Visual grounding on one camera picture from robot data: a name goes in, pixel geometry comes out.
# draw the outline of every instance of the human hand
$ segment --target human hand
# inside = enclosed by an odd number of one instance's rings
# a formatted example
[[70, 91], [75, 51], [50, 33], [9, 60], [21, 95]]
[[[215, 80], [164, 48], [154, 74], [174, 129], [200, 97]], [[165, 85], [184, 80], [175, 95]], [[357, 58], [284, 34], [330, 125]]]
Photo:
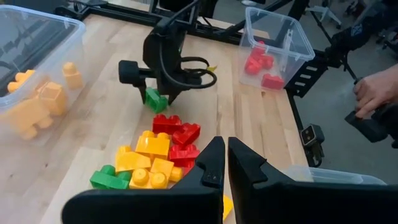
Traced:
[[398, 100], [398, 72], [385, 70], [363, 78], [355, 87], [357, 118], [364, 118], [379, 106]]

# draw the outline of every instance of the yellow tag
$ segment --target yellow tag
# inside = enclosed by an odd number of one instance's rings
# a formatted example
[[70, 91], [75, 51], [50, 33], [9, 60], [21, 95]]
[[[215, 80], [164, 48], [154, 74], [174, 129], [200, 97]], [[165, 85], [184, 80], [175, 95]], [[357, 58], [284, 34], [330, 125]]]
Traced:
[[232, 208], [234, 207], [234, 203], [232, 202], [231, 199], [229, 199], [225, 195], [223, 197], [223, 201], [224, 201], [224, 212], [223, 212], [223, 221], [224, 221], [228, 216], [228, 214], [231, 212]]
[[207, 67], [206, 68], [208, 71], [214, 72], [217, 69], [217, 65], [214, 67]]

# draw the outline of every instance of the clear plastic bin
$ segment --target clear plastic bin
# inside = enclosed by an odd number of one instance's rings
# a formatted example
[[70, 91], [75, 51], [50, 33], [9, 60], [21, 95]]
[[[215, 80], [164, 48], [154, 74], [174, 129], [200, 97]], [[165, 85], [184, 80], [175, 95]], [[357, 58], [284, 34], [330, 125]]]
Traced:
[[315, 53], [300, 23], [288, 16], [246, 8], [239, 47], [240, 81], [280, 90]]
[[335, 184], [377, 184], [386, 185], [382, 180], [369, 175], [340, 172], [312, 167], [290, 166], [284, 174], [296, 181]]
[[0, 141], [45, 142], [88, 77], [84, 23], [0, 6]]

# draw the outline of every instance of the metal frame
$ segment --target metal frame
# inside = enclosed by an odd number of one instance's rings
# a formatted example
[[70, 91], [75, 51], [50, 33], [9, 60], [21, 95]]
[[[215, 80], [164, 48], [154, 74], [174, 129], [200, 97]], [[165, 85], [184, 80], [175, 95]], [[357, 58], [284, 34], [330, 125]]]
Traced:
[[[163, 9], [156, 8], [157, 1], [153, 2], [150, 5], [150, 11], [141, 11], [138, 9], [118, 6], [114, 4], [109, 4], [105, 1], [101, 0], [91, 0], [89, 3], [84, 3], [84, 7], [82, 7], [78, 11], [74, 11], [67, 7], [58, 7], [55, 9], [55, 13], [61, 16], [67, 16], [74, 19], [78, 19], [80, 21], [85, 20], [90, 14], [95, 14], [104, 17], [110, 17], [113, 19], [119, 19], [127, 22], [134, 22], [137, 24], [152, 26], [154, 27], [158, 21], [163, 16], [170, 16], [173, 14], [170, 11], [165, 11]], [[278, 0], [264, 8], [267, 11], [275, 11], [280, 7], [286, 5], [287, 3], [294, 1], [288, 16], [293, 17], [296, 20], [299, 20], [302, 14], [305, 12], [306, 7], [308, 6], [309, 0]], [[326, 35], [328, 40], [330, 41], [329, 35], [326, 33], [326, 30], [323, 28], [321, 22], [316, 18], [315, 14], [312, 12], [313, 17], [315, 18], [318, 26], [321, 27], [323, 33]], [[264, 16], [253, 16], [252, 21], [256, 21], [261, 19]], [[187, 23], [183, 21], [176, 21], [180, 23], [182, 26], [187, 25]], [[198, 21], [194, 21], [194, 26], [187, 26], [187, 34], [194, 35], [197, 37], [202, 37], [205, 39], [216, 40], [228, 44], [239, 45], [242, 33], [239, 32], [244, 28], [245, 20], [230, 26], [227, 29], [222, 29], [219, 27], [212, 26], [208, 21], [206, 24], [202, 24]], [[284, 30], [288, 29], [288, 24], [286, 26], [282, 26], [280, 35], [275, 40], [264, 39], [262, 37], [256, 37], [258, 40], [263, 40], [267, 45], [278, 46], [283, 42], [284, 39]], [[294, 75], [294, 77], [289, 81], [286, 85], [285, 89], [289, 96], [289, 101], [292, 107], [292, 111], [294, 114], [295, 122], [297, 123], [297, 127], [299, 130], [303, 129], [303, 124], [301, 122], [299, 112], [297, 111], [297, 107], [294, 101], [294, 96], [304, 97], [305, 94], [311, 89], [311, 87], [317, 82], [317, 80], [322, 76], [322, 74], [328, 70], [328, 67], [340, 67], [343, 63], [345, 68], [349, 69], [351, 73], [352, 70], [349, 66], [344, 62], [331, 62], [330, 59], [326, 56], [323, 51], [314, 50], [315, 58], [309, 62], [303, 64], [303, 66], [299, 69], [299, 71]], [[310, 166], [316, 166], [315, 161], [313, 160], [313, 153], [311, 149], [304, 148], [305, 155], [307, 157], [308, 164]]]

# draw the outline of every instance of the translucent storage container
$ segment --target translucent storage container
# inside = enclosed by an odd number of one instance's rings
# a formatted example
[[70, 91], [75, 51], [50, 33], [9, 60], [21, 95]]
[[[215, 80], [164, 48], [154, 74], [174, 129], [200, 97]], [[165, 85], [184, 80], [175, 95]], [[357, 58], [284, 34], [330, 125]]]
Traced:
[[0, 141], [43, 143], [87, 82], [84, 23], [0, 6]]
[[239, 47], [240, 81], [280, 90], [315, 53], [300, 23], [288, 16], [246, 8]]
[[284, 174], [296, 181], [335, 184], [377, 184], [386, 185], [382, 180], [369, 175], [353, 174], [312, 167], [290, 166]]

